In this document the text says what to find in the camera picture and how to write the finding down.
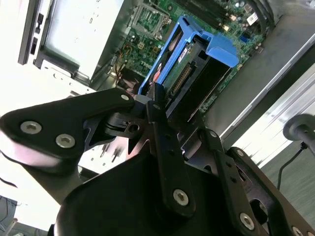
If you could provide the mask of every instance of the bolt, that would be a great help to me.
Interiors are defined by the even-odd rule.
[[[188,196],[187,194],[181,190],[181,189],[175,189],[173,192],[173,198],[174,200],[181,206],[187,206],[188,205]]]
[[[128,97],[128,96],[126,96],[126,95],[124,95],[124,94],[123,94],[123,95],[121,95],[121,97],[122,97],[122,99],[123,99],[123,100],[126,100],[126,101],[128,101],[128,100],[129,100],[129,97]]]
[[[62,148],[72,148],[75,145],[75,139],[68,134],[58,135],[56,144]]]
[[[35,121],[25,121],[20,126],[21,130],[27,134],[38,134],[42,127]]]
[[[153,106],[154,106],[156,109],[161,110],[161,108],[160,108],[157,104],[154,104]]]
[[[236,151],[239,156],[244,156],[244,153],[241,150]]]
[[[303,236],[302,232],[297,227],[293,226],[292,230],[296,236]]]
[[[240,214],[240,220],[243,223],[243,225],[248,228],[249,230],[254,230],[255,225],[252,219],[245,213]]]
[[[214,137],[214,138],[217,137],[217,134],[216,134],[215,132],[213,132],[213,131],[210,131],[210,134],[211,134],[211,136]]]

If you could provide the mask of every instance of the metal frame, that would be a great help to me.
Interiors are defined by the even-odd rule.
[[[213,130],[205,129],[203,125],[196,127],[195,132],[199,133],[198,139],[201,141],[201,146],[188,163],[195,164],[198,168],[185,165],[176,132],[168,126],[163,104],[163,86],[155,84],[151,95],[151,99],[139,96],[134,100],[125,91],[114,88],[20,109],[1,117],[0,128],[6,143],[0,142],[0,144],[3,144],[1,150],[7,158],[44,172],[68,174],[60,178],[62,182],[69,175],[73,175],[73,169],[76,169],[78,159],[85,150],[110,142],[115,136],[129,138],[127,162],[79,186],[66,197],[56,221],[58,235],[71,235],[70,232],[72,235],[85,235],[82,227],[86,225],[82,222],[94,222],[96,219],[99,220],[98,217],[102,219],[103,207],[113,207],[115,211],[112,209],[110,212],[119,212],[119,218],[113,214],[112,220],[119,222],[120,230],[129,230],[124,225],[130,222],[131,218],[144,220],[140,227],[133,225],[134,232],[142,232],[144,229],[153,230],[152,225],[145,221],[146,214],[141,213],[143,207],[146,209],[142,201],[140,201],[141,206],[136,205],[133,198],[132,203],[128,203],[128,207],[137,208],[137,213],[133,216],[123,214],[124,207],[117,207],[109,200],[113,197],[112,194],[118,193],[113,186],[120,191],[129,189],[133,194],[139,194],[147,199],[146,195],[143,195],[146,189],[139,191],[139,187],[125,188],[123,186],[129,185],[129,182],[120,179],[126,173],[137,173],[137,175],[141,173],[139,168],[142,171],[146,169],[143,166],[144,161],[149,161],[150,165],[155,166],[156,171],[158,170],[160,194],[154,197],[154,201],[161,203],[161,207],[165,208],[163,217],[179,217],[175,225],[173,221],[168,221],[168,224],[164,225],[167,228],[185,229],[189,235],[192,230],[200,226],[203,226],[203,231],[208,230],[209,233],[215,229],[217,233],[221,232],[220,235],[225,235],[227,231],[229,234],[244,236],[267,236],[268,232],[273,236],[291,235],[297,230],[305,235],[309,232],[314,233],[309,224],[242,150],[231,148],[228,152],[224,152],[220,138]],[[100,98],[107,102],[94,103],[93,106],[82,108],[82,104],[93,104],[92,100]],[[35,134],[29,134],[25,132],[25,129],[21,130],[21,121],[27,119],[36,120],[43,128]],[[58,141],[52,137],[60,133],[67,134],[72,141],[75,140],[75,146],[71,148],[58,146]],[[46,175],[44,172],[38,172],[37,178],[55,181],[55,177]],[[140,175],[142,180],[147,177],[147,175]],[[142,188],[146,186],[138,179],[130,181],[137,182]],[[190,181],[198,188],[193,188]],[[110,194],[102,189],[104,184],[107,189],[110,189]],[[205,189],[210,186],[215,186],[214,190],[206,193]],[[208,194],[214,193],[221,198],[220,210],[221,214],[224,213],[226,220],[223,228],[211,224],[211,221],[208,222],[212,225],[210,232],[207,224],[202,222],[213,212],[207,208],[209,206],[207,201],[200,204],[200,198],[208,199]],[[95,203],[82,200],[82,197],[86,200],[90,196],[94,198]],[[98,200],[102,201],[99,207],[90,206],[90,204],[99,204]],[[257,201],[265,206],[268,217],[260,216],[262,209],[256,208],[254,204]],[[88,209],[94,214],[80,213],[81,210],[87,209],[86,206],[89,206]],[[154,208],[150,215],[155,214],[156,210]],[[76,221],[65,220],[73,214],[76,215]],[[96,232],[104,233],[112,229],[111,223],[94,226]],[[178,235],[179,231],[172,232],[171,235]]]
[[[243,66],[206,114],[207,125],[219,133],[224,143],[227,140],[226,147],[230,147],[246,131],[239,128],[237,132],[237,126],[247,115],[254,113],[253,109],[263,97],[269,96],[269,90],[285,78],[284,74],[314,43],[315,25],[308,22],[313,22],[315,16],[312,11],[296,5],[294,9],[294,14],[290,12],[290,15],[281,18],[264,41],[264,51]]]

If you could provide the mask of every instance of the gray floor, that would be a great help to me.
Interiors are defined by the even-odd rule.
[[[6,229],[11,221],[13,220],[15,212],[14,204],[8,202],[8,214],[6,214],[6,199],[0,199],[0,236],[3,235],[3,227]],[[47,232],[43,230],[38,230],[36,228],[17,223],[15,224],[13,230],[10,232],[9,236],[14,236],[18,233],[22,233],[24,236],[47,236]]]
[[[267,163],[262,171],[277,185],[279,168],[299,149],[294,142]],[[315,229],[315,156],[304,150],[283,171],[280,191],[305,220]]]

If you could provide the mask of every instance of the green circuit board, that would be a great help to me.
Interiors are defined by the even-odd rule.
[[[242,7],[237,6],[239,0],[220,1],[217,0],[222,7],[228,9],[231,20],[228,20],[221,26],[221,29],[215,29],[196,16],[193,16],[196,22],[207,32],[212,34],[221,33],[232,40],[234,47],[237,48],[240,63],[230,69],[229,74],[224,78],[223,82],[213,92],[213,94],[205,101],[200,108],[201,112],[206,112],[221,91],[238,73],[244,63],[251,57],[251,54],[257,45],[261,44],[264,36],[259,32],[251,34],[251,39],[247,42],[240,40],[240,36],[246,30],[247,18],[253,11],[250,11],[247,4]],[[124,42],[121,50],[119,63],[125,64],[126,68],[131,69],[142,76],[146,76],[150,71],[153,63],[163,48],[168,36],[175,26],[178,18],[182,15],[191,15],[188,11],[181,8],[173,0],[157,0],[156,9],[152,7],[141,7],[138,13],[135,26],[131,30]]]

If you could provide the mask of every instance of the black metal arm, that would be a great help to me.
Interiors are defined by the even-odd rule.
[[[92,147],[129,138],[128,161],[66,198],[56,235],[315,234],[242,150],[225,152],[214,131],[196,124],[178,136],[168,125],[163,87],[155,84],[150,94],[114,88],[0,119],[5,156],[59,175]]]

